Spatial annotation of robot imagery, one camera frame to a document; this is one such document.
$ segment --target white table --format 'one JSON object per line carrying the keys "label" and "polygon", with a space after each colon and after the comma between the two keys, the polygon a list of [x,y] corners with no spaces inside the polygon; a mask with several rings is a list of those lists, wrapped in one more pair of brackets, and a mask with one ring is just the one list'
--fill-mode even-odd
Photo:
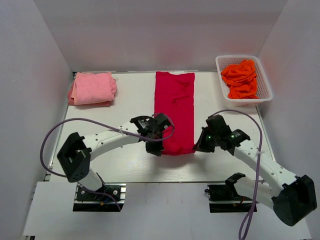
{"label": "white table", "polygon": [[[117,93],[111,107],[69,106],[66,119],[88,118],[118,127],[133,117],[154,113],[155,72],[130,72],[112,75],[117,79]],[[196,72],[194,82],[194,142],[201,127],[213,113],[225,109],[223,96],[216,72]],[[241,108],[261,125],[255,107]],[[223,113],[232,130],[241,129],[258,145],[259,131],[246,116]],[[60,140],[55,148],[59,151],[69,134],[79,132],[81,136],[104,131],[103,127],[88,122],[73,121],[63,126]],[[262,150],[269,156],[272,151],[263,136]],[[216,148],[215,153],[196,152],[181,156],[161,157],[148,154],[143,142],[126,145],[107,152],[90,165],[107,183],[129,182],[224,182],[234,173],[241,172],[254,179],[255,172],[227,151]],[[59,161],[54,157],[53,170],[63,173]],[[67,179],[52,175],[50,181],[66,182]]]}

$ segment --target laundry basket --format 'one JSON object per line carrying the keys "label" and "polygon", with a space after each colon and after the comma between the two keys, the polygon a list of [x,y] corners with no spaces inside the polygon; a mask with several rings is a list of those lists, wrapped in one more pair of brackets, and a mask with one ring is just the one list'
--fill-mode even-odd
{"label": "laundry basket", "polygon": [[[243,60],[254,61],[256,81],[257,81],[257,99],[231,99],[228,97],[230,92],[229,87],[221,77],[221,72],[231,64],[240,64]],[[222,94],[225,99],[225,104],[227,107],[241,107],[241,106],[256,106],[265,101],[270,101],[273,98],[271,88],[262,68],[259,59],[255,56],[250,55],[223,55],[217,56],[215,58],[215,63],[220,79]]]}

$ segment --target basket rim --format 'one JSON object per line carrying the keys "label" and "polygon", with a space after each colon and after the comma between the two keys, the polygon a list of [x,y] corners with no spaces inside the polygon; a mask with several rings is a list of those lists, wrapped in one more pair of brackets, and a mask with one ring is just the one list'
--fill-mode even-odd
{"label": "basket rim", "polygon": [[[261,75],[262,75],[262,78],[264,79],[264,84],[267,88],[267,92],[269,93],[270,97],[268,98],[250,98],[250,99],[233,99],[233,98],[229,98],[226,93],[225,93],[225,90],[224,90],[224,85],[223,85],[223,79],[221,77],[221,70],[220,70],[220,66],[219,66],[219,63],[218,63],[218,60],[221,59],[221,58],[252,58],[254,59],[255,63],[259,66],[260,68],[260,72],[261,72]],[[255,102],[255,103],[262,103],[262,102],[267,102],[267,101],[270,101],[272,100],[272,98],[274,97],[273,93],[272,93],[272,90],[271,90],[271,87],[270,87],[270,84],[269,84],[269,80],[265,74],[265,70],[264,68],[262,67],[262,64],[260,63],[260,60],[259,58],[257,58],[256,56],[253,56],[253,55],[219,55],[215,58],[215,64],[216,64],[216,69],[217,69],[217,73],[218,73],[218,77],[219,77],[219,80],[220,80],[220,86],[221,86],[221,90],[222,90],[222,95],[224,97],[224,99],[226,99],[227,101],[229,102],[241,102],[241,103],[252,103],[252,102]]]}

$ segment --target gray wall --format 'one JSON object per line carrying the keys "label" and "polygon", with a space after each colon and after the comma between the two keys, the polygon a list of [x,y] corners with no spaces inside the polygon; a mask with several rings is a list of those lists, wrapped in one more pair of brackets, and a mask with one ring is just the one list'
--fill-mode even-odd
{"label": "gray wall", "polygon": [[[0,1],[0,238],[3,240],[21,238],[32,191],[45,175],[39,162],[42,138],[62,118],[71,76],[35,3]],[[48,162],[50,155],[45,156]]]}
{"label": "gray wall", "polygon": [[212,70],[257,55],[287,0],[34,0],[73,71]]}
{"label": "gray wall", "polygon": [[[274,91],[262,106],[276,159],[315,183],[320,206],[320,1],[289,0],[259,58]],[[320,210],[307,218],[320,240]]]}

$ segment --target crumpled orange fabric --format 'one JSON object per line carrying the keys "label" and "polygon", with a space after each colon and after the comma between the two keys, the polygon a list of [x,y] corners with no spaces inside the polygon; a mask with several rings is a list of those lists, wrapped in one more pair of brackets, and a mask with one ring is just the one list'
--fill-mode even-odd
{"label": "crumpled orange fabric", "polygon": [[257,74],[255,62],[243,60],[240,64],[231,64],[222,72],[222,79],[230,88],[230,99],[258,99]]}

